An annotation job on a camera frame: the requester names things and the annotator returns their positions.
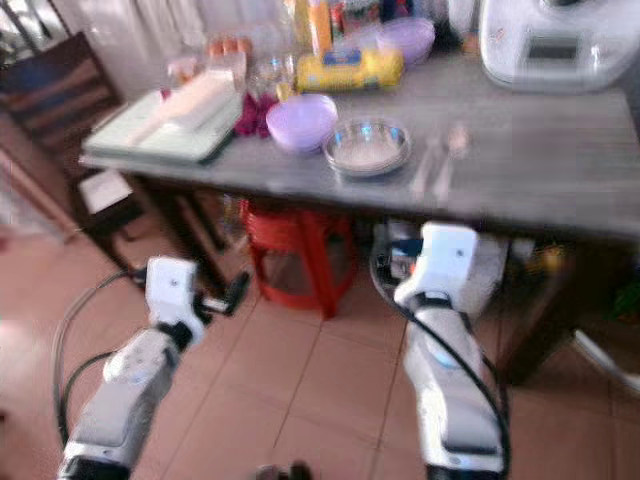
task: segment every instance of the orange bottle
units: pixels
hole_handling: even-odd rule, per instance
[[[309,0],[309,28],[313,53],[331,50],[331,15],[327,0]]]

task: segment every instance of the purple bowl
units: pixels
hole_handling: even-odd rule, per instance
[[[402,51],[405,65],[426,58],[436,38],[433,23],[424,18],[399,18],[385,23],[376,37],[378,48]]]
[[[336,104],[326,95],[300,95],[273,107],[267,127],[273,139],[287,150],[320,147],[338,121]]]

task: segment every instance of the red plastic stool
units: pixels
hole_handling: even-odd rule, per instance
[[[358,270],[358,253],[348,219],[302,209],[260,208],[247,201],[241,208],[260,293],[288,307],[320,308],[325,320],[334,317],[338,300],[349,289]],[[350,257],[349,269],[338,285],[333,284],[326,249],[327,238],[332,234],[344,239]],[[263,265],[269,252],[297,254],[311,279],[314,294],[296,295],[270,285]]]

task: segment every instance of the stainless steel plate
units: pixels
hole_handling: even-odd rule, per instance
[[[336,172],[371,177],[400,167],[409,157],[409,135],[389,120],[362,119],[340,124],[324,145]]]

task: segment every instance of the table top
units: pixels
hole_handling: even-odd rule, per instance
[[[335,95],[341,120],[387,117],[412,139],[395,173],[349,180],[324,156],[296,157],[270,139],[234,139],[210,164],[136,159],[85,163],[124,173],[350,210],[640,240],[640,148],[623,93],[519,94],[494,85],[478,59],[438,56],[392,91]],[[439,148],[463,128],[462,155]]]

